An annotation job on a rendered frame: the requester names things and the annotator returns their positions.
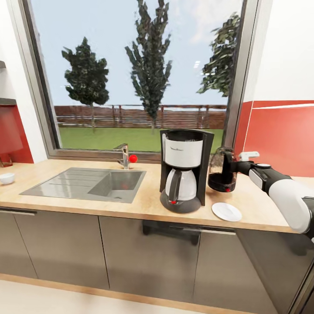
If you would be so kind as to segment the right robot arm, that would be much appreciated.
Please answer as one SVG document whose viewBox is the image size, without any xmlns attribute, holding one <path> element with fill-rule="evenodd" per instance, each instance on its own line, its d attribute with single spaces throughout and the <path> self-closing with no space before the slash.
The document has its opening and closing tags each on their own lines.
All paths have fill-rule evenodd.
<svg viewBox="0 0 314 314">
<path fill-rule="evenodd" d="M 290 228 L 314 243 L 314 189 L 272 169 L 271 165 L 248 160 L 258 156 L 256 151 L 241 152 L 239 162 L 224 163 L 224 166 L 231 172 L 249 176 L 276 204 Z"/>
</svg>

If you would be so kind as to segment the saucer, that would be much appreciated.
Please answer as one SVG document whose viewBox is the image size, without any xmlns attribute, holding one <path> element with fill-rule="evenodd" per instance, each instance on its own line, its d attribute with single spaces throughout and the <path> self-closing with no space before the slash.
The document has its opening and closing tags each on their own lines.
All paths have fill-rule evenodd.
<svg viewBox="0 0 314 314">
<path fill-rule="evenodd" d="M 242 219 L 239 209 L 227 203 L 215 203 L 212 210 L 218 217 L 227 221 L 236 222 Z"/>
</svg>

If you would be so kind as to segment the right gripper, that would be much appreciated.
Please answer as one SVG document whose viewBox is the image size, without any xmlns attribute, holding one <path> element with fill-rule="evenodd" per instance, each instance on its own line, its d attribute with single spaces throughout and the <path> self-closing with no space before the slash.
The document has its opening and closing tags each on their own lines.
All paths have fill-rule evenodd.
<svg viewBox="0 0 314 314">
<path fill-rule="evenodd" d="M 243 168 L 247 164 L 254 163 L 254 161 L 245 161 L 245 162 L 238 162 L 238 161 L 233 161 L 230 163 L 224 163 L 224 166 L 229 169 L 231 172 L 239 172 L 240 174 L 245 174 L 243 172 Z"/>
</svg>

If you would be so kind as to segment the electric kettle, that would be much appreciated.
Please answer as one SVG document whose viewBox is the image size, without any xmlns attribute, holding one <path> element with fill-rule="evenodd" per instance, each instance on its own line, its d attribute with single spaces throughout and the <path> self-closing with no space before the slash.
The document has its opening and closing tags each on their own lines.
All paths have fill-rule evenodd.
<svg viewBox="0 0 314 314">
<path fill-rule="evenodd" d="M 224 166 L 224 163 L 237 161 L 234 149 L 230 147 L 220 147 L 210 161 L 208 174 L 208 186 L 219 192 L 232 192 L 236 188 L 236 178 L 238 172 L 231 172 Z"/>
</svg>

